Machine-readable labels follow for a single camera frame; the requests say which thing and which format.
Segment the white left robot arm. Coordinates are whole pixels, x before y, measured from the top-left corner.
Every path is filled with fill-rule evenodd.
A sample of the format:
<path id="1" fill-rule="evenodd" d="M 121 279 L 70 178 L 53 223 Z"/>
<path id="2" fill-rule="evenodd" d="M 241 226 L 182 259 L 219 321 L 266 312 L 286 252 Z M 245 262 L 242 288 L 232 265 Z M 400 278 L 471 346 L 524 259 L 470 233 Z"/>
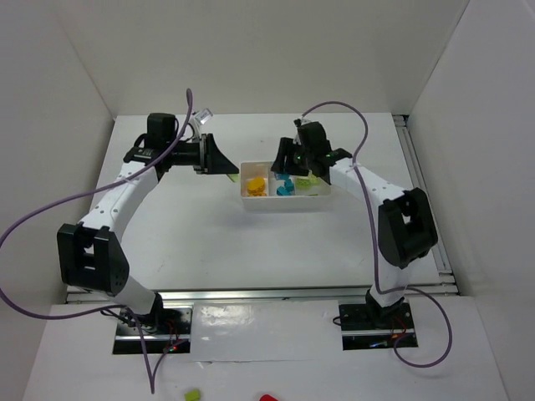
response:
<path id="1" fill-rule="evenodd" d="M 121 242 L 143 200 L 174 166 L 190 166 L 198 175 L 235 175 L 239 169 L 218 149 L 212 134 L 201 127 L 213 116 L 209 109 L 195 112 L 186 122 L 192 137 L 181 140 L 176 117 L 152 113 L 147 131 L 125 154 L 112 188 L 76 224 L 57 233 L 63 283 L 104 294 L 129 308 L 140 323 L 156 327 L 164 322 L 163 300 L 130 275 Z"/>

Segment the small green lego brick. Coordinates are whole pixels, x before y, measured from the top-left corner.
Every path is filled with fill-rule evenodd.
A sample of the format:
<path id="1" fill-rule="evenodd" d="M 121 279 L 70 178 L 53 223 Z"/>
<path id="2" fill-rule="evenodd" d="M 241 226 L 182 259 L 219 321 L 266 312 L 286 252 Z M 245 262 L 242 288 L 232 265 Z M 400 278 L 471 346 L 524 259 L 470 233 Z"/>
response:
<path id="1" fill-rule="evenodd" d="M 227 176 L 231 182 L 237 183 L 240 180 L 239 174 L 232 174 Z"/>

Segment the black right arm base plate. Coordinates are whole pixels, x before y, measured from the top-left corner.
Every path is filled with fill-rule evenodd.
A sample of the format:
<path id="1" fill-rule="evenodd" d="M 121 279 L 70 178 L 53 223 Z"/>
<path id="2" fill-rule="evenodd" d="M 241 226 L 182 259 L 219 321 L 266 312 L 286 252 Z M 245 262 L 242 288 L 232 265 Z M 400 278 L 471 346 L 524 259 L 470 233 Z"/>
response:
<path id="1" fill-rule="evenodd" d="M 417 348 L 418 340 L 412 311 L 408 302 L 373 321 L 363 303 L 339 304 L 339 315 L 332 319 L 341 330 L 344 351 L 393 348 Z"/>

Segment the white three-compartment container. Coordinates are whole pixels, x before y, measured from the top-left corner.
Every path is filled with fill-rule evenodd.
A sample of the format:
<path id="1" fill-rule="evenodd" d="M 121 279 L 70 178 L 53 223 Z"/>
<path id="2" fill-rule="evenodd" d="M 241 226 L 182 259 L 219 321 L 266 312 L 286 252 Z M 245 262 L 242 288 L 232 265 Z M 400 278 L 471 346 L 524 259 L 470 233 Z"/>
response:
<path id="1" fill-rule="evenodd" d="M 240 196 L 246 211 L 322 211 L 330 206 L 331 187 L 318 177 L 273 173 L 271 166 L 271 161 L 241 163 Z"/>

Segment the small teal lego block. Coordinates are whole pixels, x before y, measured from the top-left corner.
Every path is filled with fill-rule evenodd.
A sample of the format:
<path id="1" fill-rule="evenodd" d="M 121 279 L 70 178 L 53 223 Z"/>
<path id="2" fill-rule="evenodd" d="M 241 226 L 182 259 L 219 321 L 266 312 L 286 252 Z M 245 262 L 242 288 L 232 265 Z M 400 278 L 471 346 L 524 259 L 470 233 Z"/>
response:
<path id="1" fill-rule="evenodd" d="M 291 191 L 287 190 L 285 187 L 283 186 L 279 186 L 277 188 L 277 195 L 280 195 L 280 196 L 290 196 L 292 194 Z"/>

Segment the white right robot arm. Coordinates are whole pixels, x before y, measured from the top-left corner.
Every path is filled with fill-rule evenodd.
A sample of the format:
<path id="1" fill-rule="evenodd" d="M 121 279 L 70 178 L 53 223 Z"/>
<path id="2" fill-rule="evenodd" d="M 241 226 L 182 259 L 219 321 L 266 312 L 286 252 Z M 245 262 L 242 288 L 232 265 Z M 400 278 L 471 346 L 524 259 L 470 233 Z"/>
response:
<path id="1" fill-rule="evenodd" d="M 394 313 L 403 302 L 412 267 L 438 242 L 427 194 L 406 189 L 363 167 L 342 148 L 333 149 L 317 121 L 296 119 L 297 134 L 282 137 L 271 171 L 311 173 L 363 201 L 371 222 L 374 283 L 365 304 L 371 320 Z"/>

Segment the yellow butterfly lego block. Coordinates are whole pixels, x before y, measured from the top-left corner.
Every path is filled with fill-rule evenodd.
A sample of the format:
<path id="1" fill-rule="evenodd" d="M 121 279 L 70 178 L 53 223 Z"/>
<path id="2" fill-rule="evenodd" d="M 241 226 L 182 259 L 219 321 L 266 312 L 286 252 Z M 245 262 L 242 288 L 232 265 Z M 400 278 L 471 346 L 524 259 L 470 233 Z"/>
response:
<path id="1" fill-rule="evenodd" d="M 247 194 L 253 192 L 266 192 L 266 181 L 262 177 L 255 177 L 247 182 Z"/>

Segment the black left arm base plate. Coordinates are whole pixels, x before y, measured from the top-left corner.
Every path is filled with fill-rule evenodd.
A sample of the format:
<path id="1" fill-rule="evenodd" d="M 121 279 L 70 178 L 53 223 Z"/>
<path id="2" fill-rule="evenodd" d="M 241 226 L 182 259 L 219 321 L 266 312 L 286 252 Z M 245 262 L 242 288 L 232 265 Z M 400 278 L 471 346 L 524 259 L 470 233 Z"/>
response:
<path id="1" fill-rule="evenodd" d="M 151 354 L 186 354 L 191 350 L 191 318 L 193 310 L 190 307 L 166 308 L 163 318 L 149 324 L 138 317 L 140 328 L 134 318 L 121 310 L 115 329 L 112 353 L 114 355 L 141 355 L 143 353 L 140 333 L 145 340 L 145 350 Z"/>

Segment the teal two-by-two lego brick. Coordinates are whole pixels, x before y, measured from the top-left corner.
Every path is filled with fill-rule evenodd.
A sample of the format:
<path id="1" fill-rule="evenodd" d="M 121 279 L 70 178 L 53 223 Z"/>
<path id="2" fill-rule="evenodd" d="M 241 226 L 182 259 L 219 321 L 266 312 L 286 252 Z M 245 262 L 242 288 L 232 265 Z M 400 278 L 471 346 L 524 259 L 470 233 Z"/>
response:
<path id="1" fill-rule="evenodd" d="M 282 174 L 281 179 L 283 180 L 283 187 L 287 190 L 294 192 L 294 183 L 292 182 L 291 176 L 288 174 Z"/>

